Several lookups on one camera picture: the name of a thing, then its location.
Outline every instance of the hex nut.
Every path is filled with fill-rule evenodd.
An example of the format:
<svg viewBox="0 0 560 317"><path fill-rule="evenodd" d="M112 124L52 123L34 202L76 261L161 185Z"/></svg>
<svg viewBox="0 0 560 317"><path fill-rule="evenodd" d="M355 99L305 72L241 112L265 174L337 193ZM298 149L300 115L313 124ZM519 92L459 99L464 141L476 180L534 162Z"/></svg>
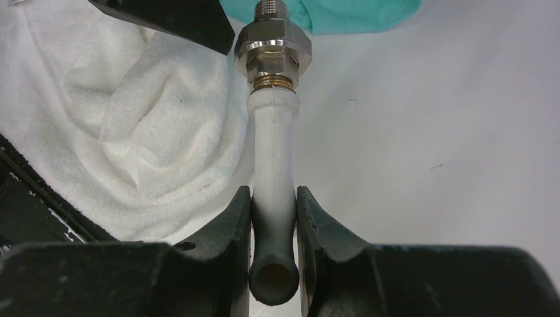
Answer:
<svg viewBox="0 0 560 317"><path fill-rule="evenodd" d="M289 20L259 20L246 25L234 48L234 63L249 83L262 75L281 75L297 86L311 61L311 40Z"/></svg>

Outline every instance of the metal fitting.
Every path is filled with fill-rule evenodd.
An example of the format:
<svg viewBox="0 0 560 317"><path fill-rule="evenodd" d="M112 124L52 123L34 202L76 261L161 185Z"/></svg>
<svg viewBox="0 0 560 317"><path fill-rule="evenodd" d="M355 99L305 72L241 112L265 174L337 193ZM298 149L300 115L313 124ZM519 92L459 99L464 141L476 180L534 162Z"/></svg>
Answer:
<svg viewBox="0 0 560 317"><path fill-rule="evenodd" d="M234 62L253 90L267 87L296 89L312 60L311 40L289 20L281 0L262 0L254 22L239 34Z"/></svg>

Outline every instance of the white cloth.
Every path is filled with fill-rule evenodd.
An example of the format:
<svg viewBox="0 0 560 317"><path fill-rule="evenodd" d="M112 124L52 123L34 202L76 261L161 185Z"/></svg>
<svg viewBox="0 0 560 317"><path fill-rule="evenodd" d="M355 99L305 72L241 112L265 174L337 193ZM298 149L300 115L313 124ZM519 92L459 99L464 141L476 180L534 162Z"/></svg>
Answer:
<svg viewBox="0 0 560 317"><path fill-rule="evenodd" d="M231 56L87 1L0 14L0 132L89 219L162 240L226 188L247 126Z"/></svg>

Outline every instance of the white rubber tube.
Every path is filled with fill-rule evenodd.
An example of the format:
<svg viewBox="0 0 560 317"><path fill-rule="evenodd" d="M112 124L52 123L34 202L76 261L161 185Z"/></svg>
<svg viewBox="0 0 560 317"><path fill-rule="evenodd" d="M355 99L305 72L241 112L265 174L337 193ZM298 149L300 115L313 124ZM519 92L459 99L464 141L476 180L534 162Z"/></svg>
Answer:
<svg viewBox="0 0 560 317"><path fill-rule="evenodd" d="M258 301L280 305L294 296L299 283L292 244L292 121L298 116L299 98L288 89L265 88L251 94L247 107L255 119L255 253L249 286Z"/></svg>

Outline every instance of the teal glove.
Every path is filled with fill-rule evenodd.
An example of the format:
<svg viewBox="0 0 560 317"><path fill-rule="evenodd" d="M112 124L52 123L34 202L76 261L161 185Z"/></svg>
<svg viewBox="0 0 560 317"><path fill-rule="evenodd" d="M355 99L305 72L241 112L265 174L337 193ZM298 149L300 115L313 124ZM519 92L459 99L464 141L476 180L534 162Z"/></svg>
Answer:
<svg viewBox="0 0 560 317"><path fill-rule="evenodd" d="M221 0L226 14L244 23L258 0ZM412 16L422 0L284 0L290 19L314 34L371 33L387 30Z"/></svg>

